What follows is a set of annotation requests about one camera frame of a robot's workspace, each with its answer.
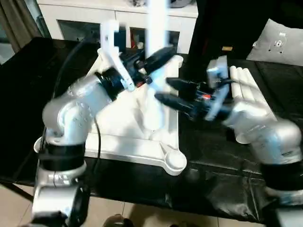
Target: white tube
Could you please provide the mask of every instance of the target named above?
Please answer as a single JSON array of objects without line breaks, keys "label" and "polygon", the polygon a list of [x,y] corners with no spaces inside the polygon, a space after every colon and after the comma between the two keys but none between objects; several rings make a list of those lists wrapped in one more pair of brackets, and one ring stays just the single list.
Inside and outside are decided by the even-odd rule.
[{"label": "white tube", "polygon": [[[231,79],[235,80],[235,81],[239,81],[239,75],[238,75],[238,70],[235,66],[231,66],[230,67],[230,73],[231,73]],[[232,83],[231,85],[232,87],[232,97],[234,99],[243,99],[242,96],[242,90],[240,87],[240,84],[238,83]],[[234,130],[235,133],[235,138],[236,141],[240,144],[248,144],[247,140],[244,137],[244,134],[237,131],[236,129]]]},{"label": "white tube", "polygon": [[258,87],[257,83],[255,82],[254,78],[252,77],[250,71],[248,69],[243,69],[243,72],[246,74],[246,77],[248,79],[249,84],[254,87],[255,89],[252,89],[253,96],[255,98],[256,102],[262,103],[263,105],[267,106],[269,109],[268,116],[272,119],[276,120],[276,117],[272,110],[270,109],[270,106],[268,105],[266,99],[264,98],[260,88]]},{"label": "white tube", "polygon": [[[237,74],[237,69],[236,69],[235,66],[230,67],[230,73],[231,73],[231,79],[232,80],[235,80],[235,81],[239,80],[238,74]],[[232,87],[232,97],[235,98],[235,99],[236,98],[243,99],[240,84],[232,83],[231,87]]]},{"label": "white tube", "polygon": [[246,74],[243,72],[243,69],[241,67],[237,68],[237,73],[238,73],[238,77],[239,77],[239,82],[243,83],[243,85],[240,84],[243,98],[245,100],[254,102],[255,99],[252,94],[252,91],[251,91],[250,87],[247,86],[249,84],[249,82],[247,80]]},{"label": "white tube", "polygon": [[[148,0],[147,30],[145,34],[146,57],[167,46],[167,0]],[[165,87],[164,69],[151,74],[153,82],[148,86],[143,107],[143,125],[149,130],[158,130],[164,126],[162,104],[155,99],[157,91]]]}]

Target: black tablecloth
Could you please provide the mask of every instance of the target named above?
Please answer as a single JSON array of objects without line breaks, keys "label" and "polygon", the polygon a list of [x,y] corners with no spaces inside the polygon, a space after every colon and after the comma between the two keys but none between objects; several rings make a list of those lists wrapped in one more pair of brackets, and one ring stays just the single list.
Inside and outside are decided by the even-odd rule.
[{"label": "black tablecloth", "polygon": [[[44,128],[42,109],[50,100],[65,58],[75,42],[36,38],[0,67],[5,144],[1,153],[0,181],[33,185],[37,156],[35,140]],[[97,45],[85,45],[72,59],[59,93],[84,76],[97,57]],[[229,60],[248,68],[272,110],[303,128],[302,67]],[[181,78],[204,78],[200,66],[180,69]],[[264,181],[249,147],[234,141],[231,131],[219,122],[191,122],[179,114],[179,147],[187,167],[179,176],[162,168],[103,160],[93,174],[94,158],[85,158],[92,195],[252,222],[262,222],[262,207],[270,202]]]}]

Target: curtain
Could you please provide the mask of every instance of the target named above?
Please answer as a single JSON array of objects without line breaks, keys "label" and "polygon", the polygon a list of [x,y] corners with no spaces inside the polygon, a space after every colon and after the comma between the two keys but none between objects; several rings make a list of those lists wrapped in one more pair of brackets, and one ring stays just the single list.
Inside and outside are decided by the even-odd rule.
[{"label": "curtain", "polygon": [[24,0],[0,0],[0,24],[15,53],[41,33]]}]

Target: white plastic stand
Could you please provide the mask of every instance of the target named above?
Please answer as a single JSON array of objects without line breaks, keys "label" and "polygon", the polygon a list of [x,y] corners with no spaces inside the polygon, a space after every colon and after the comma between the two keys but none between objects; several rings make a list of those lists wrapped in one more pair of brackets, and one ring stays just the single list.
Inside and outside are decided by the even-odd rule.
[{"label": "white plastic stand", "polygon": [[[102,49],[88,76],[95,71],[102,73],[110,67]],[[164,66],[165,77],[178,77],[180,56],[173,57]],[[170,175],[179,175],[187,165],[185,155],[178,148],[178,112],[164,107],[164,127],[150,131],[143,127],[142,107],[147,85],[134,92],[124,91],[116,101],[96,117],[101,133],[100,158],[161,166]],[[177,93],[165,85],[165,91]],[[97,157],[98,134],[92,125],[86,141],[87,157]]]}]

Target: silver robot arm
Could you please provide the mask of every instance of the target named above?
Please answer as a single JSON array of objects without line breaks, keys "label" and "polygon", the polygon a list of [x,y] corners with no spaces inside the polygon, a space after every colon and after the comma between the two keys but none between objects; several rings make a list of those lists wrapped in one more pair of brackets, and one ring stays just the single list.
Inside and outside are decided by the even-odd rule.
[{"label": "silver robot arm", "polygon": [[283,205],[303,205],[301,131],[293,122],[268,116],[267,108],[238,101],[223,121],[242,133],[261,165],[266,192]]},{"label": "silver robot arm", "polygon": [[208,84],[167,79],[169,85],[186,94],[187,100],[166,93],[156,93],[155,97],[184,112],[191,120],[219,119],[241,133],[260,162],[266,192],[278,198],[279,204],[303,205],[300,129],[291,121],[273,120],[268,116],[267,107],[257,103],[234,100],[226,104],[229,83],[234,82],[228,79],[227,69],[226,57],[220,57],[209,64]]},{"label": "silver robot arm", "polygon": [[[149,74],[166,64],[175,54],[165,47],[145,59],[144,51],[120,60],[133,86],[151,83]],[[129,90],[124,77],[111,67],[102,74],[80,78],[65,94],[51,100],[43,110],[45,143],[39,151],[31,224],[80,226],[89,203],[89,187],[84,180],[85,141],[96,114]]]}]

